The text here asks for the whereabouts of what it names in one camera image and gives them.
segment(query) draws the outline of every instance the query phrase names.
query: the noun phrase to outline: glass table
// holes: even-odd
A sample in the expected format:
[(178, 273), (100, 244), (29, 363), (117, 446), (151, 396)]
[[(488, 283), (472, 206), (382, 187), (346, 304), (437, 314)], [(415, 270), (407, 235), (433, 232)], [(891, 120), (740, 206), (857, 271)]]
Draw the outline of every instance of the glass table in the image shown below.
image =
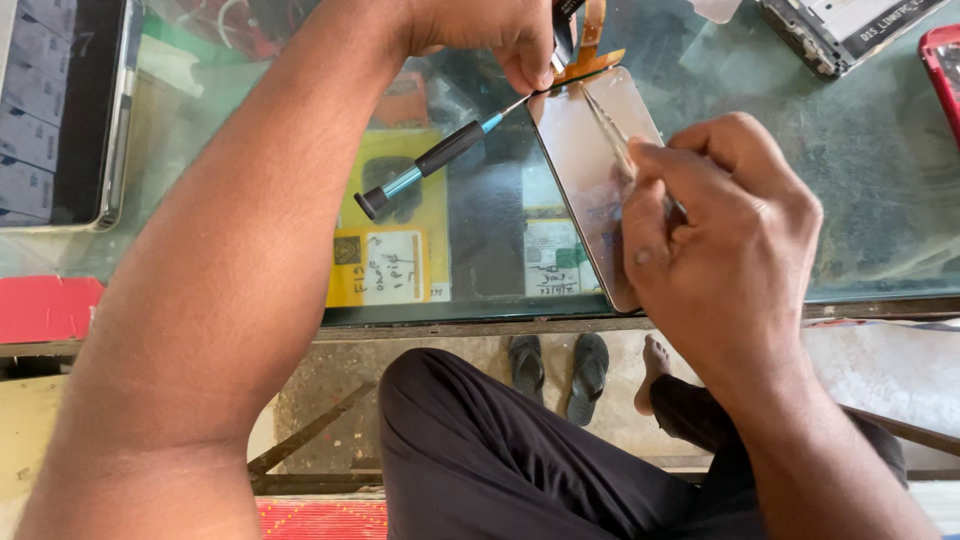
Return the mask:
[[(268, 67), (239, 47), (196, 37), (194, 15), (175, 0), (146, 4), (119, 224), (104, 233), (4, 234), (0, 275), (109, 282), (164, 192)], [(820, 196), (826, 222), (810, 303), (960, 295), (960, 155), (916, 53), (923, 32), (960, 19), (960, 4), (834, 83), (804, 66), (755, 2), (744, 1), (726, 25), (683, 0), (608, 4), (600, 52), (626, 49), (623, 65), (664, 139), (747, 111)], [(386, 220), (358, 217), (354, 191), (382, 184), (441, 136), (515, 99), (487, 52), (446, 50), (406, 63), (351, 174), (337, 232), (345, 266), (334, 267), (324, 325), (611, 315), (523, 111), (411, 189)], [(366, 265), (351, 251), (356, 242), (386, 233), (420, 242), (416, 301), (350, 279), (357, 270), (349, 264)], [(250, 265), (269, 256), (250, 254)]]

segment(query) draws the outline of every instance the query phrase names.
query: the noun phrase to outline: orange flex cable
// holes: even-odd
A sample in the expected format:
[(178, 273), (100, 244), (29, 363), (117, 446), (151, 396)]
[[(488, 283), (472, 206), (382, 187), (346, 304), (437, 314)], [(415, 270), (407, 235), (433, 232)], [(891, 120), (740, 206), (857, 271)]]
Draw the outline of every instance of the orange flex cable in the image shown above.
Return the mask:
[(580, 41), (577, 61), (568, 65), (563, 73), (557, 75), (554, 86), (588, 73), (617, 65), (623, 59), (626, 49), (620, 49), (597, 58), (597, 45), (603, 34), (603, 22), (607, 15), (607, 0), (587, 0), (587, 12), (584, 15), (584, 36)]

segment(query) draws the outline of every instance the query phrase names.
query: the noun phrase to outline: black pants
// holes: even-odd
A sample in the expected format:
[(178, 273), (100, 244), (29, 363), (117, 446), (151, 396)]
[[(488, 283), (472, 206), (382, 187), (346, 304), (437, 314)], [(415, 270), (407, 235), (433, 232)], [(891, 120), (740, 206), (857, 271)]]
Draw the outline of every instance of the black pants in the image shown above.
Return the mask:
[[(765, 538), (750, 460), (723, 408), (705, 388), (669, 376), (653, 383), (650, 398), (671, 436), (716, 454), (702, 486), (451, 353), (407, 351), (379, 388), (390, 537)], [(858, 426), (905, 482), (897, 440)]]

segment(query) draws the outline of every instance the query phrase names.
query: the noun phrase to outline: hand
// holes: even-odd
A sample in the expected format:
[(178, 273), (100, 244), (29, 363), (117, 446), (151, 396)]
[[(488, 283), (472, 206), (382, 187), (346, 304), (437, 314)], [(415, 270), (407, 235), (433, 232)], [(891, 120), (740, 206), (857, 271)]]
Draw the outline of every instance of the hand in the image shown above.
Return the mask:
[(552, 5), (551, 0), (388, 0), (381, 9), (404, 13), (408, 55), (444, 46), (490, 48), (507, 81), (526, 95), (553, 84)]
[[(810, 380), (800, 323), (823, 209), (777, 142), (734, 113), (630, 150), (624, 263), (651, 320), (721, 403)], [(665, 189), (687, 210), (672, 231)]]

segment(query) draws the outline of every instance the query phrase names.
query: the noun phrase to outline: red phone case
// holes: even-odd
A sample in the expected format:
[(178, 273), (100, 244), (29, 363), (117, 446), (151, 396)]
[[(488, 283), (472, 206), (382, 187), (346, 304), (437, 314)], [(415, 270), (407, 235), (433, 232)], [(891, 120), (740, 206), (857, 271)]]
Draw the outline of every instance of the red phone case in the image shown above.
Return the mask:
[[(945, 48), (943, 50), (950, 47), (950, 52), (955, 52), (955, 59), (945, 58), (945, 55), (941, 54), (941, 47)], [(960, 85), (952, 84), (948, 75), (948, 70), (953, 70), (956, 73), (955, 78), (960, 79), (960, 71), (957, 71), (960, 66), (960, 24), (942, 26), (924, 34), (920, 38), (920, 57), (924, 59), (930, 82), (937, 90), (937, 96), (953, 130), (953, 138), (960, 148)]]

